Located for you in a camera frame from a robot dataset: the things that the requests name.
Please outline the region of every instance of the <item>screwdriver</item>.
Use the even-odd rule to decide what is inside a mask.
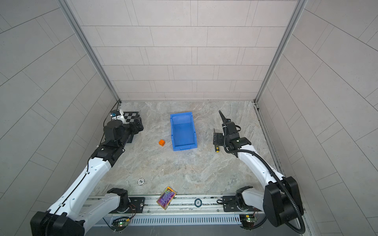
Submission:
[[[215,152],[218,153],[219,152],[219,145],[215,144]]]

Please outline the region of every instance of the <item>vent grille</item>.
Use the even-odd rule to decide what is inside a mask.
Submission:
[[[225,225],[225,224],[241,224],[239,215],[171,215],[171,216],[135,216],[131,225]]]

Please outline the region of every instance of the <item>blue plastic bin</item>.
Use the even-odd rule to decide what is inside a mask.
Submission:
[[[174,151],[197,148],[197,135],[191,112],[171,114],[170,129]]]

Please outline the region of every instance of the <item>orange cube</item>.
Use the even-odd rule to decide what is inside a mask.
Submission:
[[[161,140],[159,141],[159,144],[160,144],[160,146],[164,146],[165,141],[161,139]]]

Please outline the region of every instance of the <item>colorful box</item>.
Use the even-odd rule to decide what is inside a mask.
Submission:
[[[164,210],[167,209],[169,203],[175,197],[176,192],[173,191],[170,187],[167,187],[163,194],[156,201]]]

